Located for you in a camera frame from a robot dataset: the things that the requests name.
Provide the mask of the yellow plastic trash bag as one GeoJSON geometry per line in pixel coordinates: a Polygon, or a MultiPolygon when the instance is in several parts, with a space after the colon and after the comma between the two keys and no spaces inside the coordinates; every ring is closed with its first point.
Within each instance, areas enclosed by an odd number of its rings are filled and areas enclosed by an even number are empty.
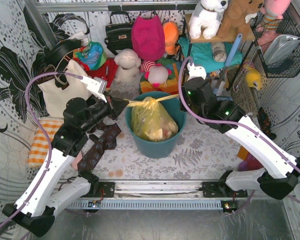
{"type": "Polygon", "coordinates": [[[174,137],[179,127],[162,105],[163,101],[178,97],[178,94],[144,100],[129,100],[131,129],[139,138],[149,142],[162,142],[174,137]]]}

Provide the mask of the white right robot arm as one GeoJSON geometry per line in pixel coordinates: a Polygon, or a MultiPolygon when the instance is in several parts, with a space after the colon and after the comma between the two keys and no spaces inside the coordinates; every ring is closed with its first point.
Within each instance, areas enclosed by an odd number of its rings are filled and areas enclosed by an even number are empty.
{"type": "Polygon", "coordinates": [[[273,199],[282,200],[294,190],[300,176],[300,158],[270,140],[237,104],[218,100],[202,77],[186,82],[179,79],[178,92],[191,115],[238,142],[263,166],[257,170],[226,171],[219,179],[221,191],[261,190],[273,199]]]}

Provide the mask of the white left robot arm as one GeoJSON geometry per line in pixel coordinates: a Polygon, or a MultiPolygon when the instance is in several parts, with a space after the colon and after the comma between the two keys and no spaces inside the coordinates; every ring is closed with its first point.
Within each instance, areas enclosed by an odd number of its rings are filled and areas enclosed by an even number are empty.
{"type": "Polygon", "coordinates": [[[128,104],[127,99],[109,93],[105,93],[105,99],[91,96],[88,100],[80,97],[69,100],[63,111],[64,123],[55,133],[44,163],[23,195],[15,203],[4,206],[3,214],[36,237],[42,237],[74,200],[101,195],[99,178],[86,166],[72,183],[56,194],[52,192],[87,143],[87,132],[106,117],[115,120],[128,104]]]}

